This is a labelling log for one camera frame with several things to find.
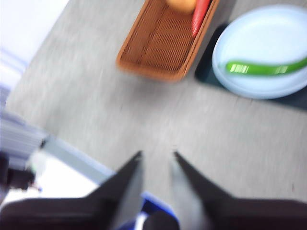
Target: black mat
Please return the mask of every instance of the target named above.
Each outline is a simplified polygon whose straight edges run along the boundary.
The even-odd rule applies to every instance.
[[[221,25],[215,30],[195,71],[195,77],[202,83],[214,85],[221,88],[224,88],[224,86],[221,85],[220,82],[217,80],[212,69],[212,53],[217,39],[219,38],[219,36],[226,27],[227,25]],[[286,97],[281,97],[267,101],[272,101],[307,110],[307,87]]]

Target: red carrot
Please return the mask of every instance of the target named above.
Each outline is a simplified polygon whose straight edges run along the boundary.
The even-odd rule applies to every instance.
[[[210,0],[197,0],[195,11],[192,19],[192,34],[196,37],[198,31],[201,28],[202,21],[206,15],[210,4]]]

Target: gray floor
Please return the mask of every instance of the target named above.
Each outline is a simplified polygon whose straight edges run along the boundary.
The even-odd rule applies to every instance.
[[[217,25],[261,5],[307,0],[221,0],[186,78],[155,82],[115,59],[142,0],[70,0],[8,109],[116,169],[145,151],[145,190],[172,204],[169,160],[178,149],[236,196],[307,201],[307,113],[244,99],[195,81]]]

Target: green vegetable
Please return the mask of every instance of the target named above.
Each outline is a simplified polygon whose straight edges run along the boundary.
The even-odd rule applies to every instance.
[[[248,63],[243,61],[229,61],[226,64],[226,70],[235,74],[244,74],[244,75],[281,75],[288,74],[294,71],[298,71],[307,66],[307,57],[301,61],[273,66],[273,65],[262,65],[255,63]]]

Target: brown woven basket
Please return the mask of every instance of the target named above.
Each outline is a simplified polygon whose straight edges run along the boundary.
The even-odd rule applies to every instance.
[[[165,0],[146,0],[117,57],[121,69],[161,81],[178,81],[188,72],[215,13],[212,0],[195,38],[192,14],[169,8]]]

